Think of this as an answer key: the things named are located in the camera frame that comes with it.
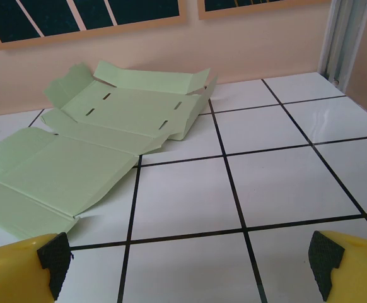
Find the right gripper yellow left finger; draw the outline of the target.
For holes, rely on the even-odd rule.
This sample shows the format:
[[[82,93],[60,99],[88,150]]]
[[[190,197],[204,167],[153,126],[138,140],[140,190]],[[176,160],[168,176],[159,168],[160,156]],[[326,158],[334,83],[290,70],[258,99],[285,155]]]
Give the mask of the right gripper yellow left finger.
[[[0,303],[54,303],[71,260],[64,232],[1,246]]]

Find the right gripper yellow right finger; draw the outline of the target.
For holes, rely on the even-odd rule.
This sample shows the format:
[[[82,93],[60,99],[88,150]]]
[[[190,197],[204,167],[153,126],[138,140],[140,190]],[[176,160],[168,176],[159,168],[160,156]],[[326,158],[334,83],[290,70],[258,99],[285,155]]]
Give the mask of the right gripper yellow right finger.
[[[325,303],[367,303],[367,239],[316,230],[308,260]]]

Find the dark panel, peach circle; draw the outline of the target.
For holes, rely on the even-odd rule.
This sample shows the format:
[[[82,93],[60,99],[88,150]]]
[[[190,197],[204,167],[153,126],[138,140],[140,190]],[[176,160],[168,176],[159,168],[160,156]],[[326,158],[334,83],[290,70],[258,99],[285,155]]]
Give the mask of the dark panel, peach circle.
[[[330,2],[331,0],[197,0],[197,7],[199,19],[208,20]]]

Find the aluminium frame post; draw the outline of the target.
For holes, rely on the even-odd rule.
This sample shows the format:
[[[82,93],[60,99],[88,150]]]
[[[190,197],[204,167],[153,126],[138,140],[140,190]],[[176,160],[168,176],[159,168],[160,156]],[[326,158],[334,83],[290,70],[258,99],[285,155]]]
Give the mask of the aluminium frame post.
[[[367,22],[367,0],[331,0],[318,72],[346,92]]]

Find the dark panel with pink flowers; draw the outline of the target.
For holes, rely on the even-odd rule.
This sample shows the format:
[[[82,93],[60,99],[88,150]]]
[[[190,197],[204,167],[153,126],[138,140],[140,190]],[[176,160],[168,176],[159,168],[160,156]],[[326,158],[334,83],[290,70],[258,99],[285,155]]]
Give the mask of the dark panel with pink flowers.
[[[0,0],[0,50],[185,23],[184,0]]]

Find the green paper box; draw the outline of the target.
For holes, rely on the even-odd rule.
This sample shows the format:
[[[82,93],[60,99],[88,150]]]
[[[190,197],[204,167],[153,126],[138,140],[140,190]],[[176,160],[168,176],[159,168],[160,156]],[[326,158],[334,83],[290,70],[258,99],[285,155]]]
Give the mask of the green paper box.
[[[47,129],[0,141],[0,228],[20,240],[72,229],[141,155],[185,138],[216,83],[208,70],[71,67],[45,90]]]

